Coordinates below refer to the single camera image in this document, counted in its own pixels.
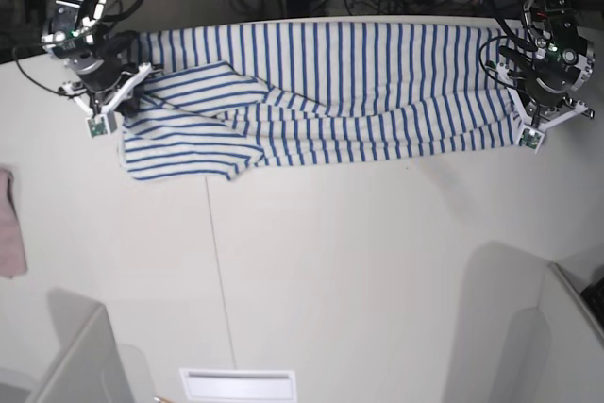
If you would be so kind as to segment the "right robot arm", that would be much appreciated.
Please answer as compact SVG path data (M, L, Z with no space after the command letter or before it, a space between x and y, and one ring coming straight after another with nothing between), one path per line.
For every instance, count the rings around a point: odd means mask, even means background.
M138 73L122 61L136 34L110 34L103 24L107 6L108 0L55 0L41 37L42 49L78 77L59 92L72 98L81 92L88 95L83 109L91 116L100 114L106 105L119 106L112 99Z

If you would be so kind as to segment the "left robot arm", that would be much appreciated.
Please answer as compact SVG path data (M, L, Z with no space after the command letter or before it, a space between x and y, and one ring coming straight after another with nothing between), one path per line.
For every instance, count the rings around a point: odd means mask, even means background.
M535 105L558 108L591 78L594 45L579 34L574 0L525 0L522 14L528 36L499 54L523 75L523 91Z

